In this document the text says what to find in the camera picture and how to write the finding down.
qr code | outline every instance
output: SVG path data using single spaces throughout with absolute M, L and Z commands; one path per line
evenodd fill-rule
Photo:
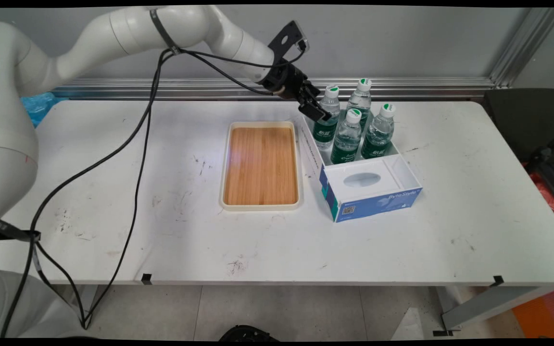
M 347 208 L 343 208 L 343 215 L 345 214 L 351 214 L 354 212 L 354 210 L 356 209 L 356 206 L 352 206 L 352 207 L 347 207 Z

tissue box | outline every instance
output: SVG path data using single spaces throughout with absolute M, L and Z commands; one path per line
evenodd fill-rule
M 311 131 L 313 125 L 305 118 L 298 123 L 300 147 L 305 153 L 309 173 L 315 176 L 312 180 L 316 182 L 316 188 L 322 190 L 334 222 L 412 206 L 422 185 L 394 145 L 390 145 L 385 156 L 368 160 L 361 158 L 359 147 L 356 161 L 332 164 L 332 147 L 323 151 L 317 149 Z

black tape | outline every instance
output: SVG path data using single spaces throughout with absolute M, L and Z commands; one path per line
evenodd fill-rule
M 156 9 L 152 9 L 150 11 L 150 14 L 155 28 L 158 29 L 158 33 L 160 33 L 160 36 L 162 37 L 168 48 L 174 53 L 174 55 L 181 54 L 181 51 L 178 50 L 178 46 L 174 41 L 172 41 L 172 38 L 170 37 L 170 35 L 168 35 L 168 33 L 164 29 L 164 26 L 161 24 L 161 20 L 158 17 L 158 11 Z
M 152 284 L 151 283 L 151 274 L 143 274 L 142 278 L 140 279 L 143 284 Z
M 491 284 L 489 287 L 495 287 L 497 285 L 501 285 L 502 283 L 504 283 L 504 278 L 502 278 L 501 275 L 493 276 L 493 280 L 495 280 L 495 282 Z
M 32 234 L 35 240 L 40 239 L 40 232 L 19 230 L 16 226 L 11 225 L 0 219 L 0 240 L 17 239 L 20 241 L 29 241 L 31 240 Z
M 25 234 L 29 234 L 31 231 L 21 231 L 21 232 L 25 232 Z M 39 231 L 33 231 L 33 237 L 35 241 L 39 241 L 40 238 L 42 238 L 42 233 Z M 14 239 L 14 238 L 0 233 L 0 240 L 11 240 L 11 239 Z
M 433 331 L 433 336 L 454 336 L 453 331 Z

gray wall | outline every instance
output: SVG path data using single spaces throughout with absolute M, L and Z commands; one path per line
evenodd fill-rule
M 554 88 L 554 27 L 512 86 Z
M 73 46 L 99 14 L 118 7 L 0 9 L 50 55 Z M 346 5 L 222 5 L 241 28 L 265 43 L 295 19 L 311 49 L 296 65 L 310 77 L 486 77 L 520 24 L 523 8 Z M 201 43 L 198 50 L 208 51 Z M 296 51 L 290 51 L 291 58 Z M 148 78 L 157 51 L 118 59 L 84 77 Z M 163 77 L 221 77 L 187 55 Z

orange object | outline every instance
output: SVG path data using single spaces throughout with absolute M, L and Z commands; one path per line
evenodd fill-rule
M 527 338 L 554 339 L 554 291 L 512 309 Z

